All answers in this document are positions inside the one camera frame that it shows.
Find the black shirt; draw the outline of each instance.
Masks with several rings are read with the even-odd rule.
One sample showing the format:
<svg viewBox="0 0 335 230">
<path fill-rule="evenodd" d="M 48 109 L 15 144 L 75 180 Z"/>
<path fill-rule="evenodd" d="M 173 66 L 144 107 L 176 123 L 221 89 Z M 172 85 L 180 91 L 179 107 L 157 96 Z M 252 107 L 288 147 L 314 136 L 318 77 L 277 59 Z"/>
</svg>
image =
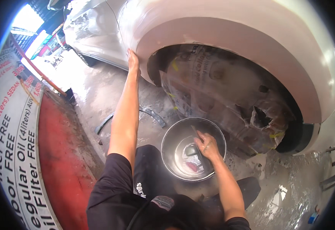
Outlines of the black shirt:
<svg viewBox="0 0 335 230">
<path fill-rule="evenodd" d="M 208 229 L 202 222 L 202 207 L 187 196 L 156 196 L 146 200 L 133 194 L 129 161 L 120 154 L 110 154 L 89 198 L 88 227 L 90 230 L 125 230 L 137 212 L 133 230 L 164 230 L 171 226 L 181 230 Z M 250 230 L 248 221 L 242 217 L 229 219 L 219 229 Z"/>
</svg>

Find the wheel arch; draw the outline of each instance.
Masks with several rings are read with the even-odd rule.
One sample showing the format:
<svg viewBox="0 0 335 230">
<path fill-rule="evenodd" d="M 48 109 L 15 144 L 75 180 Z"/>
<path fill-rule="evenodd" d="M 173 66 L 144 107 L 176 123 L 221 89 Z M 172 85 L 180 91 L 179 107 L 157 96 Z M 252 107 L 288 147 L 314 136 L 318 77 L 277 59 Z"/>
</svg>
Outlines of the wheel arch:
<svg viewBox="0 0 335 230">
<path fill-rule="evenodd" d="M 335 45 L 310 5 L 303 6 L 310 11 L 307 21 L 279 1 L 260 0 L 254 7 L 247 0 L 209 4 L 188 0 L 176 6 L 176 0 L 138 2 L 142 1 L 129 1 L 118 22 L 124 44 L 137 52 L 147 81 L 153 83 L 147 63 L 156 51 L 175 44 L 204 44 L 236 53 L 269 71 L 292 94 L 305 123 L 321 123 L 335 110 Z M 126 22 L 124 15 L 133 7 L 140 14 Z"/>
</svg>

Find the stainless steel bowl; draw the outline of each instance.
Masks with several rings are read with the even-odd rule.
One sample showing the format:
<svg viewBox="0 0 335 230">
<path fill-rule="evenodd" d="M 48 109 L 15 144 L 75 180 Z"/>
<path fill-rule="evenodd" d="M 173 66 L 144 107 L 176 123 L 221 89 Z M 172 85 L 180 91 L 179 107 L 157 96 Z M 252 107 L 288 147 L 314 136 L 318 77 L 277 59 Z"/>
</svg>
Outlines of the stainless steel bowl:
<svg viewBox="0 0 335 230">
<path fill-rule="evenodd" d="M 200 182 L 212 177 L 215 171 L 210 163 L 203 167 L 199 154 L 195 154 L 198 150 L 193 141 L 195 133 L 191 126 L 212 135 L 225 159 L 226 142 L 223 133 L 216 124 L 200 117 L 182 119 L 168 129 L 162 140 L 161 157 L 166 168 L 175 177 L 187 182 Z"/>
</svg>

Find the man's right hand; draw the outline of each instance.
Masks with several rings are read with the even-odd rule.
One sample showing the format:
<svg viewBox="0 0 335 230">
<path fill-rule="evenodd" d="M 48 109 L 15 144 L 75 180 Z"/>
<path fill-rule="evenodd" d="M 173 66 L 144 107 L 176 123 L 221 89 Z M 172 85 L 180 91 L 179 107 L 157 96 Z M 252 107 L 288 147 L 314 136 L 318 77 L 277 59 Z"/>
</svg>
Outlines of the man's right hand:
<svg viewBox="0 0 335 230">
<path fill-rule="evenodd" d="M 197 147 L 200 149 L 201 153 L 208 158 L 211 162 L 216 160 L 222 160 L 222 156 L 219 153 L 219 149 L 217 147 L 216 140 L 213 136 L 208 133 L 202 133 L 197 130 L 197 134 L 200 136 L 202 141 L 195 137 L 194 142 L 196 143 Z"/>
</svg>

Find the man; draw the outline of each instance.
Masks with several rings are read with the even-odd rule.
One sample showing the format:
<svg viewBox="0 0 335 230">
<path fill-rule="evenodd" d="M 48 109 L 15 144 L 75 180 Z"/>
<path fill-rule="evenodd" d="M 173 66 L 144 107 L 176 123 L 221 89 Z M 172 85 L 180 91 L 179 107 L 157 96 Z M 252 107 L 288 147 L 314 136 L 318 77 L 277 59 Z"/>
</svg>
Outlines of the man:
<svg viewBox="0 0 335 230">
<path fill-rule="evenodd" d="M 202 154 L 212 162 L 216 172 L 219 196 L 214 196 L 212 200 L 219 197 L 223 211 L 221 225 L 216 226 L 210 223 L 212 218 L 203 208 L 205 204 L 176 194 L 161 163 L 161 154 L 154 146 L 136 149 L 140 71 L 138 58 L 130 49 L 128 56 L 128 77 L 111 124 L 105 169 L 89 198 L 89 229 L 250 229 L 245 208 L 258 195 L 257 180 L 248 177 L 238 181 L 242 185 L 241 191 L 211 135 L 197 131 L 204 142 L 198 138 L 194 141 Z M 133 194 L 133 187 L 138 195 Z M 246 204 L 242 194 L 248 197 Z"/>
</svg>

